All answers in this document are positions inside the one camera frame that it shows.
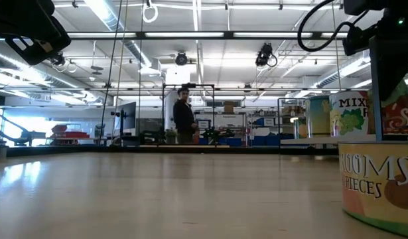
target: ceiling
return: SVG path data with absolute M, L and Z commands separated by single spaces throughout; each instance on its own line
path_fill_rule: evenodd
M 129 4 L 130 7 L 122 7 L 120 20 L 127 31 L 297 31 L 294 27 L 306 10 L 320 0 L 227 0 L 229 6 L 251 7 L 254 9 L 224 9 L 225 0 L 201 0 L 202 10 L 196 11 L 194 17 L 192 2 L 199 0 L 154 0 L 152 4 L 158 7 L 158 17 L 152 23 L 142 21 L 141 11 L 143 1 L 114 0 L 112 4 L 115 12 L 119 12 L 120 5 Z M 284 6 L 301 7 L 303 10 L 273 9 L 281 1 Z M 100 21 L 97 15 L 81 0 L 77 0 L 78 8 L 71 6 L 72 1 L 53 0 L 56 5 L 54 16 L 68 32 L 108 32 L 108 28 Z M 267 9 L 255 9 L 258 6 Z M 146 15 L 152 17 L 152 11 Z M 382 12 L 369 12 L 359 23 L 361 28 L 367 28 L 376 23 L 382 16 Z M 329 9 L 316 12 L 305 26 L 305 31 L 332 32 L 335 26 L 342 21 L 353 21 L 355 17 L 347 16 L 343 9 Z M 318 46 L 323 40 L 306 40 L 307 46 Z M 278 57 L 276 67 L 258 71 L 255 66 L 257 52 L 264 43 L 271 43 Z M 159 60 L 161 70 L 177 67 L 174 58 L 178 51 L 184 51 L 192 60 L 192 64 L 183 66 L 191 72 L 191 81 L 199 83 L 198 77 L 198 51 L 197 42 L 188 40 L 136 40 L 142 53 L 150 59 Z M 304 88 L 311 87 L 321 77 L 334 72 L 356 59 L 355 56 L 346 56 L 342 48 L 342 42 L 332 42 L 324 50 L 307 53 L 300 49 L 296 40 L 199 40 L 198 45 L 202 49 L 202 84 L 215 84 L 219 87 L 243 87 L 244 84 L 252 84 L 256 88 L 288 87 Z M 117 40 L 97 40 L 94 53 L 92 40 L 73 40 L 71 45 L 63 50 L 66 59 L 75 62 L 77 70 L 73 73 L 74 65 L 68 67 L 63 74 L 68 75 L 83 85 L 90 87 L 103 87 L 108 82 L 112 86 L 120 87 L 153 87 L 160 86 L 163 76 L 146 75 L 139 73 L 139 64 L 135 57 L 125 48 L 122 42 Z M 111 67 L 111 56 L 115 61 Z M 93 65 L 103 68 L 101 76 L 95 76 L 90 80 Z M 343 77 L 341 86 L 349 88 L 358 82 L 371 78 L 369 67 L 356 70 Z M 287 92 L 267 92 L 268 95 L 285 95 Z M 135 95 L 138 92 L 120 92 L 121 95 Z M 225 92 L 225 94 L 243 94 L 243 92 Z

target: shelf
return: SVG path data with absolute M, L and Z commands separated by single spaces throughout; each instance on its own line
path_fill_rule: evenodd
M 315 137 L 312 139 L 284 139 L 282 145 L 338 144 L 347 141 L 376 141 L 376 135 L 353 135 L 343 137 Z

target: ductwork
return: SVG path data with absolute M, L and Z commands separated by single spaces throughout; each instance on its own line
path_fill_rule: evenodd
M 339 67 L 340 75 L 338 74 L 338 69 L 331 70 L 317 79 L 312 87 L 323 88 L 330 83 L 339 80 L 339 77 L 343 78 L 349 76 L 368 66 L 370 66 L 370 52 L 365 50 L 341 64 Z
M 102 23 L 111 32 L 117 31 L 117 23 L 119 21 L 117 13 L 115 12 L 112 1 L 109 0 L 84 0 L 89 8 L 99 17 Z M 118 23 L 118 31 L 120 34 L 125 31 L 125 27 L 120 21 Z M 152 67 L 152 62 L 149 58 L 143 54 L 141 49 L 133 40 L 123 40 L 124 47 L 136 58 L 137 61 L 141 61 L 142 68 Z
M 22 72 L 28 76 L 29 80 L 33 82 L 48 84 L 58 88 L 89 88 L 90 86 L 82 83 L 70 76 L 67 76 L 61 72 L 56 71 L 52 67 L 49 67 L 43 63 L 36 66 L 29 66 L 14 50 L 0 44 L 0 68 L 11 69 Z M 101 92 L 88 92 L 95 98 L 105 98 L 105 94 Z M 112 104 L 112 97 L 108 98 L 108 103 Z

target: cardboard box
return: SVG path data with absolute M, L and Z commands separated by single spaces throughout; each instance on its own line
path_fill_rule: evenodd
M 234 113 L 234 102 L 225 101 L 224 102 L 224 112 L 226 113 Z

